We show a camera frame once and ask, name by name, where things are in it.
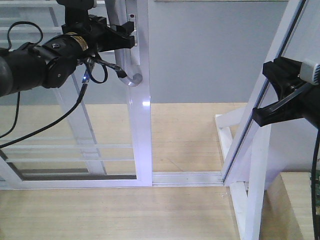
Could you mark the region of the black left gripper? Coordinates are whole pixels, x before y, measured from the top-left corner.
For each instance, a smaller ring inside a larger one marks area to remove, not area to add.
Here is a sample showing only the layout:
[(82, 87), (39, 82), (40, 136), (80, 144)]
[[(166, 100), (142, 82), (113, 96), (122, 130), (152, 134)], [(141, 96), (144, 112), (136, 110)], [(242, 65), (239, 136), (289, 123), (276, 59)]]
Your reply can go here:
[(96, 0), (62, 0), (61, 5), (65, 7), (62, 32), (78, 41), (84, 52), (131, 49), (135, 45), (132, 21), (108, 25), (105, 17), (88, 13), (97, 6)]

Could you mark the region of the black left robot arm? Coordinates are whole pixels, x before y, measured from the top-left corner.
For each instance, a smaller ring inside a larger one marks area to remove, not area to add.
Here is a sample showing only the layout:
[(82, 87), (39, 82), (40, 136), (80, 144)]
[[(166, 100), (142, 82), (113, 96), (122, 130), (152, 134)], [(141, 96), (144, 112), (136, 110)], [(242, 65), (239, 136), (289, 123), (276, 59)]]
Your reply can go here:
[(65, 24), (62, 34), (43, 45), (26, 42), (15, 50), (0, 50), (0, 95), (7, 96), (42, 86), (59, 88), (84, 64), (84, 79), (92, 79), (94, 64), (116, 71), (119, 78), (127, 74), (118, 65), (101, 59), (99, 53), (131, 49), (135, 45), (134, 23), (107, 25), (107, 19), (89, 14), (96, 6), (94, 0), (59, 0), (65, 7)]

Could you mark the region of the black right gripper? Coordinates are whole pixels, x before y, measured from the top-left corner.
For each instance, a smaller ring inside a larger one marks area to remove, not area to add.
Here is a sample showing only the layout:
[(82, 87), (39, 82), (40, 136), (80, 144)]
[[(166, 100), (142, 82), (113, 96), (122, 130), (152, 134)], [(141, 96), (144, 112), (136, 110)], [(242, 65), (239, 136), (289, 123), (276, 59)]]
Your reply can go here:
[(320, 84), (301, 80), (301, 65), (283, 56), (263, 64), (262, 74), (273, 86), (278, 101), (252, 109), (252, 118), (259, 126), (304, 118), (320, 128)]

